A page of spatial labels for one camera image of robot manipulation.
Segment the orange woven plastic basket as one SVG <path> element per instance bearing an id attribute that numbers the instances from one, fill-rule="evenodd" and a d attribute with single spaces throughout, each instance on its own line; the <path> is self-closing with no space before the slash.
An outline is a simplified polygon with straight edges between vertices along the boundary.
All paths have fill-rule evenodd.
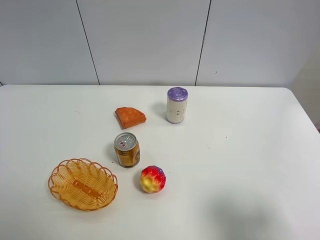
<path id="1" fill-rule="evenodd" d="M 48 179 L 51 195 L 65 205 L 97 211 L 110 205 L 118 192 L 118 179 L 108 168 L 87 158 L 60 162 Z"/>

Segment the red yellow bumpy ball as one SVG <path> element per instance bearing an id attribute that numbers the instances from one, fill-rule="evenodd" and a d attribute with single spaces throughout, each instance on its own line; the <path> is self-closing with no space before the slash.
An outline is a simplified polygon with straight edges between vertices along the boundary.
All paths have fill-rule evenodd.
<path id="1" fill-rule="evenodd" d="M 166 184 L 164 171 L 155 165 L 150 165 L 143 169 L 140 174 L 140 186 L 149 194 L 160 192 Z"/>

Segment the white roll purple ends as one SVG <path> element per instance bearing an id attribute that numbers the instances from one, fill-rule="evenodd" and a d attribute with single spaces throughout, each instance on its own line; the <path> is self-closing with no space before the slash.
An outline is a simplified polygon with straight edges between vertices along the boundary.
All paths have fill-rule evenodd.
<path id="1" fill-rule="evenodd" d="M 188 91 L 182 87 L 172 87 L 167 91 L 166 119 L 172 124 L 181 123 L 185 118 Z"/>

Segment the gold drink can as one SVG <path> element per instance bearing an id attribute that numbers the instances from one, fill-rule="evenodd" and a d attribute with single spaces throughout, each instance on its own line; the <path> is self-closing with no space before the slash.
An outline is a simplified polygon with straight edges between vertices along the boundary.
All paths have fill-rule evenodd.
<path id="1" fill-rule="evenodd" d="M 139 142 L 130 132 L 123 132 L 114 139 L 114 150 L 119 164 L 124 168 L 133 168 L 140 162 Z"/>

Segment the orange waffle slice toy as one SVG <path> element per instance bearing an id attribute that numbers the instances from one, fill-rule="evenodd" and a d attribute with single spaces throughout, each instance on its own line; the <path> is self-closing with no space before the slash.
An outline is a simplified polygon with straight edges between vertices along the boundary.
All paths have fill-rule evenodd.
<path id="1" fill-rule="evenodd" d="M 128 129 L 137 126 L 145 123 L 147 120 L 144 113 L 133 107 L 119 107 L 115 110 L 115 114 L 122 129 Z"/>

